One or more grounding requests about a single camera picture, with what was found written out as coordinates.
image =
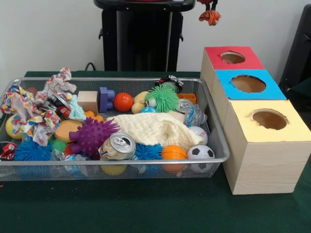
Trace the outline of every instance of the white wall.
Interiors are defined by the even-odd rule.
[[[251,46],[278,81],[309,0],[219,0],[219,25],[198,21],[197,2],[184,13],[178,71],[199,71],[204,46]],[[27,70],[103,69],[101,9],[93,0],[1,0],[0,90]]]

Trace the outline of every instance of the purple spiky ball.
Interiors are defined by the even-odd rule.
[[[91,117],[86,118],[82,127],[78,127],[77,132],[70,132],[69,138],[76,143],[70,144],[70,149],[73,153],[83,152],[92,160],[99,160],[98,148],[111,134],[119,131],[119,126],[113,121],[98,122]]]

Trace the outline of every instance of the orange basketball stress ball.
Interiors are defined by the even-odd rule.
[[[186,152],[178,146],[168,146],[162,151],[163,159],[186,159]],[[163,164],[163,169],[170,173],[178,173],[186,164]]]
[[[131,110],[134,100],[129,94],[121,92],[115,96],[113,104],[118,111],[127,112]]]

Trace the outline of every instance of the yellow box top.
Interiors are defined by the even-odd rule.
[[[311,141],[311,131],[289,100],[231,100],[248,142]]]

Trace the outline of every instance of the blue box top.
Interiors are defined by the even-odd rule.
[[[217,70],[216,74],[231,100],[286,100],[267,70]]]

